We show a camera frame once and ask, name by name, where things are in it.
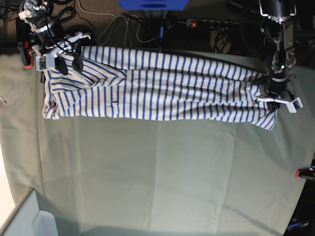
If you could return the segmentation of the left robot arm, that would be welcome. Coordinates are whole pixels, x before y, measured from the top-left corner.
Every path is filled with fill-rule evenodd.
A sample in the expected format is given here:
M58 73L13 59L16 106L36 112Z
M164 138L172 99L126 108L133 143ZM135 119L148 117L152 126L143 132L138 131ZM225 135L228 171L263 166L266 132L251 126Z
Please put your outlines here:
M292 20L296 15L295 1L260 0L259 11L264 18L260 31L271 43L272 55L267 62L269 71L252 82L260 91L254 103L265 102L271 112L284 104L290 113L296 113L303 105L301 99L288 88L288 84L295 78L289 72L296 64Z

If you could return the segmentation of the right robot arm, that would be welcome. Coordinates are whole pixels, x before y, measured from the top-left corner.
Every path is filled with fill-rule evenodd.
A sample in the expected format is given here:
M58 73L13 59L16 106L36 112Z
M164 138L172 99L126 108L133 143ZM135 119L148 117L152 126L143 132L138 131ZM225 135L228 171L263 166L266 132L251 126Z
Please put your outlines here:
M20 6L19 18L30 26L31 34L39 41L31 48L35 53L38 71L57 70L68 74L65 56L71 57L71 66L83 72L81 41L91 39L89 33L77 31L67 34L63 24L74 19L77 11L69 0L25 0Z

